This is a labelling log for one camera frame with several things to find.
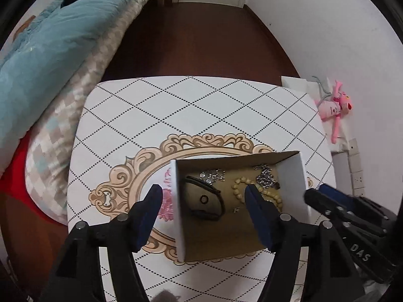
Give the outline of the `white cardboard box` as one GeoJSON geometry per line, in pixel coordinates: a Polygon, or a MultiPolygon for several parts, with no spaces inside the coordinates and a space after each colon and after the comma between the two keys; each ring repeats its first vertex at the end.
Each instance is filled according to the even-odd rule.
{"type": "Polygon", "coordinates": [[[264,168],[273,185],[262,190],[278,210],[302,223],[312,210],[303,195],[308,189],[300,151],[244,156],[212,154],[170,162],[176,255],[179,262],[231,258],[263,249],[245,206],[245,188],[257,184],[264,168]]]}

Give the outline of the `white power strip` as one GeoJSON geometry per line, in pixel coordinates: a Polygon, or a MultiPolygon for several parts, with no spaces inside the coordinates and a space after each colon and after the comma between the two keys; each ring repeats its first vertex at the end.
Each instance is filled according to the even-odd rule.
{"type": "Polygon", "coordinates": [[[348,149],[332,153],[336,188],[352,196],[365,196],[365,183],[357,140],[348,141],[348,149]]]}

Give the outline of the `pink panther plush toy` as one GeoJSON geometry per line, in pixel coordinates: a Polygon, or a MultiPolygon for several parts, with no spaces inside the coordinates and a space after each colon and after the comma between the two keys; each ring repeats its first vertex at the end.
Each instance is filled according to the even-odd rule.
{"type": "Polygon", "coordinates": [[[342,119],[353,110],[350,97],[343,90],[343,83],[336,81],[331,93],[315,101],[318,114],[323,122],[332,121],[331,143],[336,144],[340,137],[342,119]]]}

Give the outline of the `white diamond pattern tablecloth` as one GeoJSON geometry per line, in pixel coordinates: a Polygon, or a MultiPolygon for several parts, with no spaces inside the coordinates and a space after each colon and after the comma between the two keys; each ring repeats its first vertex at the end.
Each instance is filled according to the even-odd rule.
{"type": "Polygon", "coordinates": [[[68,226],[125,216],[149,189],[163,201],[133,259],[148,297],[257,301],[274,254],[260,245],[245,185],[269,164],[266,199],[301,222],[322,217],[309,187],[335,184],[331,152],[307,93],[216,77],[107,81],[85,100],[68,171],[68,226]]]}

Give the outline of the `checkered mattress pad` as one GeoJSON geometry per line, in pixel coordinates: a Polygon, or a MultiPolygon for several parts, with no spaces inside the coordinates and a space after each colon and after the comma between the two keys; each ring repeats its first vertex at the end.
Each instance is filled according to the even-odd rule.
{"type": "Polygon", "coordinates": [[[60,224],[68,222],[68,169],[85,100],[147,2],[129,0],[33,127],[25,162],[27,193],[41,212],[60,224]]]}

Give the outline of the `red bed sheet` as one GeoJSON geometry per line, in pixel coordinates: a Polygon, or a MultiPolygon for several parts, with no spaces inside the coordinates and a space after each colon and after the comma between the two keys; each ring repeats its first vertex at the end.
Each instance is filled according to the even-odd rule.
{"type": "Polygon", "coordinates": [[[34,203],[27,192],[25,184],[25,163],[31,133],[32,129],[28,130],[28,132],[20,140],[9,166],[6,168],[3,175],[1,175],[1,192],[21,202],[40,219],[43,219],[51,224],[67,226],[67,224],[49,217],[34,203]]]}

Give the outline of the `light blue quilt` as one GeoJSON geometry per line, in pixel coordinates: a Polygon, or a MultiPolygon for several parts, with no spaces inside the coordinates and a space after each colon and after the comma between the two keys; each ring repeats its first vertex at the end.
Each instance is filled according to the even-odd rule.
{"type": "Polygon", "coordinates": [[[16,39],[1,64],[1,170],[129,1],[53,5],[16,39]]]}

